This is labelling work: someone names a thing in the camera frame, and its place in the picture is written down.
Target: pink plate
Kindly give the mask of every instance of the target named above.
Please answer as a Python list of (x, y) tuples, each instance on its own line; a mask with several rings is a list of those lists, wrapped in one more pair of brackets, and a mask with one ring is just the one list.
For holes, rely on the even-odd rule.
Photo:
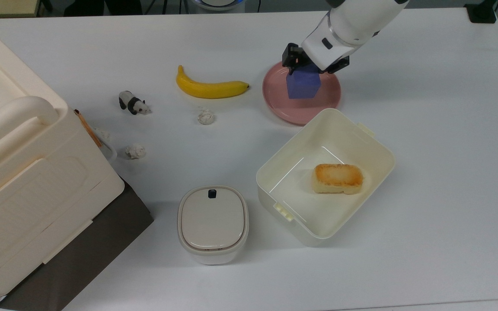
[(322, 110), (338, 106), (342, 89), (335, 75), (329, 73), (320, 75), (321, 85), (314, 98), (290, 99), (285, 82), (288, 73), (289, 68), (277, 63), (266, 73), (262, 81), (262, 94), (266, 104), (283, 120), (303, 126)]

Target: black button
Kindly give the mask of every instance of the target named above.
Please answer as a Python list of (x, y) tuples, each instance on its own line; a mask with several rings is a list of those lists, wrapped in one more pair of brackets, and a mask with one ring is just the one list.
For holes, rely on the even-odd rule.
[(330, 41), (328, 41), (326, 38), (322, 39), (322, 43), (324, 44), (324, 47), (326, 47), (326, 49), (328, 49), (328, 50), (334, 47), (334, 46), (330, 43)]

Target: white lid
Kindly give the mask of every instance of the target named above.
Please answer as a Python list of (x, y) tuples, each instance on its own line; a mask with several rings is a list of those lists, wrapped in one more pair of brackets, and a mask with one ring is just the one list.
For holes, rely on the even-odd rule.
[(234, 246), (246, 232), (246, 207), (237, 191), (224, 186), (200, 187), (182, 200), (180, 238), (201, 251)]

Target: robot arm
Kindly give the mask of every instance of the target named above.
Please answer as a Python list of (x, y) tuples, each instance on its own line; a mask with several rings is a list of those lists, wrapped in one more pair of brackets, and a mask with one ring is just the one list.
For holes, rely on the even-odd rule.
[(326, 0), (332, 8), (301, 47), (290, 43), (282, 64), (294, 69), (314, 63), (320, 73), (348, 65), (348, 56), (389, 24), (409, 0)]

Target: toasted bread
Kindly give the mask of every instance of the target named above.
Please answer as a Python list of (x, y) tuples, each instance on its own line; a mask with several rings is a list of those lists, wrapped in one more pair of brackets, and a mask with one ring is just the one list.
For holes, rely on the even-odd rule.
[(316, 193), (358, 193), (362, 187), (362, 172), (354, 165), (317, 165), (312, 186)]

